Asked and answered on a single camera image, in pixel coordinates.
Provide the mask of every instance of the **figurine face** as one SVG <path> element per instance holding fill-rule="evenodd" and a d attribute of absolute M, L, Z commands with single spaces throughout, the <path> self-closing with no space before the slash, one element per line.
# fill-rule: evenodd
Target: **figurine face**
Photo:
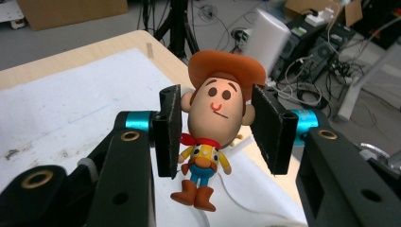
<path fill-rule="evenodd" d="M 189 97 L 183 96 L 182 107 L 188 112 L 191 135 L 213 139 L 223 148 L 235 139 L 243 122 L 244 108 L 242 92 L 236 82 L 209 78 L 198 89 L 190 106 L 188 102 Z"/>

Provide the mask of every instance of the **blue jeans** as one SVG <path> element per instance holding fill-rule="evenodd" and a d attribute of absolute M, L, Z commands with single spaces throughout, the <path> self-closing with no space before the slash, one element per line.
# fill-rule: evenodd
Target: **blue jeans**
<path fill-rule="evenodd" d="M 189 167 L 191 171 L 191 181 L 195 184 L 198 183 L 200 179 L 200 186 L 206 186 L 209 183 L 209 178 L 215 175 L 215 171 L 212 168 L 200 168 L 195 165 Z"/>

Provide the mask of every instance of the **brown hat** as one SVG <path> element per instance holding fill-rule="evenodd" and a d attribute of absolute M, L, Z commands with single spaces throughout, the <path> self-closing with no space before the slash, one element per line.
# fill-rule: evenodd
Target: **brown hat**
<path fill-rule="evenodd" d="M 251 99 L 254 84 L 265 86 L 265 68 L 249 57 L 204 50 L 195 53 L 189 60 L 188 74 L 196 89 L 212 76 L 218 78 L 219 73 L 230 74 L 237 80 L 245 101 Z"/>

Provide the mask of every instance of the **tripod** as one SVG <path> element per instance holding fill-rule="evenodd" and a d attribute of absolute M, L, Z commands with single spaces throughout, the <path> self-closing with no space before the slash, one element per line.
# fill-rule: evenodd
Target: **tripod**
<path fill-rule="evenodd" d="M 183 59 L 186 57 L 184 50 L 185 40 L 188 42 L 192 54 L 200 51 L 188 24 L 186 11 L 188 8 L 188 0 L 172 0 L 170 8 L 171 10 L 166 20 L 154 33 L 153 37 L 157 41 L 160 41 L 168 30 L 170 30 L 170 45 L 168 49 L 177 56 L 177 58 Z"/>

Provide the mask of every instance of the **toy figure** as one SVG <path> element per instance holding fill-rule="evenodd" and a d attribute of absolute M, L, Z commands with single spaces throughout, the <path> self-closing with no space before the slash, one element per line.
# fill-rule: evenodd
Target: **toy figure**
<path fill-rule="evenodd" d="M 190 134 L 183 134 L 181 142 L 190 146 L 183 151 L 178 163 L 190 180 L 183 180 L 183 191 L 171 194 L 171 199 L 185 205 L 194 205 L 206 211 L 216 211 L 209 201 L 213 188 L 208 181 L 221 164 L 224 173 L 231 166 L 221 152 L 237 136 L 241 125 L 254 120 L 254 108 L 246 101 L 252 97 L 254 84 L 264 86 L 266 73 L 257 61 L 240 55 L 219 51 L 200 51 L 188 63 L 188 73 L 195 93 L 185 93 L 182 110 L 188 113 Z"/>

